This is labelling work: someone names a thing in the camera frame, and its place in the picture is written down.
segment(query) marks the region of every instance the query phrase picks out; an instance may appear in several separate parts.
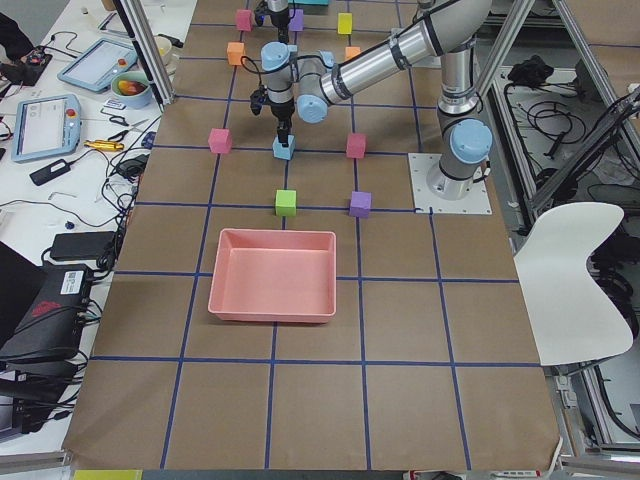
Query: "black monitor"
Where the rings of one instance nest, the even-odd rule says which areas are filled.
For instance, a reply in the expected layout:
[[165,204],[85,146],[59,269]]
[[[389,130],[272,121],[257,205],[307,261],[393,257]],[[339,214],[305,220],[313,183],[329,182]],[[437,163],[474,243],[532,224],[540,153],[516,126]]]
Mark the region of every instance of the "black monitor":
[[0,242],[0,347],[13,335],[47,274]]

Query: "blue joint cap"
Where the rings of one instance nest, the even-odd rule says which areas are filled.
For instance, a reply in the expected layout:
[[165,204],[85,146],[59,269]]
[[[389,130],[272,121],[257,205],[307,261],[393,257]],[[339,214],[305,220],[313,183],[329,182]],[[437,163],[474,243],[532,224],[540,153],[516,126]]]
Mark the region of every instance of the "blue joint cap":
[[320,123],[327,117],[329,107],[315,95],[300,95],[296,102],[298,116],[307,123]]
[[462,163],[473,165],[480,163],[489,155],[493,135],[480,120],[467,119],[453,128],[449,144],[453,154]]
[[260,52],[262,68],[266,72],[276,70],[289,61],[290,51],[284,43],[269,42]]
[[336,59],[333,56],[333,52],[328,52],[326,50],[318,50],[320,56],[322,57],[322,61],[324,65],[327,67],[327,70],[333,68],[333,65],[336,63]]

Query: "pink cube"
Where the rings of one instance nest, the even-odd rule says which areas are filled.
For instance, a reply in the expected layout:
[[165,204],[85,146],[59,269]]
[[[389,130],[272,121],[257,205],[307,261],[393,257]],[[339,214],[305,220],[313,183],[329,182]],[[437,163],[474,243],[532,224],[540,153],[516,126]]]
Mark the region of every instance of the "pink cube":
[[369,218],[371,211],[371,192],[351,192],[349,215],[358,218]]
[[304,12],[299,8],[290,10],[289,18],[291,18],[291,21],[289,22],[289,31],[301,32],[304,28]]
[[231,132],[226,128],[212,128],[209,134],[209,148],[213,153],[229,153],[231,151]]
[[253,29],[251,17],[253,17],[251,10],[236,10],[236,28],[241,32],[250,32]]
[[347,138],[347,157],[364,158],[367,136],[364,133],[350,133]]

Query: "white chair seat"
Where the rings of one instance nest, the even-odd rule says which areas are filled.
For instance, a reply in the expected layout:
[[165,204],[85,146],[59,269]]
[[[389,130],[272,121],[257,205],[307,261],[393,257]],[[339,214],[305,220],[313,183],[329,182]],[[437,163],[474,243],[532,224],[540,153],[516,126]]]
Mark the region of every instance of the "white chair seat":
[[605,203],[553,208],[538,218],[516,254],[542,365],[596,360],[631,347],[629,326],[586,266],[622,217],[620,207]]

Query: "pink tray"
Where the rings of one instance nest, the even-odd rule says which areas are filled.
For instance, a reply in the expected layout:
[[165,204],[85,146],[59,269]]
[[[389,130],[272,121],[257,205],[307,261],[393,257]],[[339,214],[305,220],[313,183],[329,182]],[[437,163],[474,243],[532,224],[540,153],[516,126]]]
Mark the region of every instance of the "pink tray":
[[333,232],[220,232],[209,311],[222,320],[326,323],[336,313]]

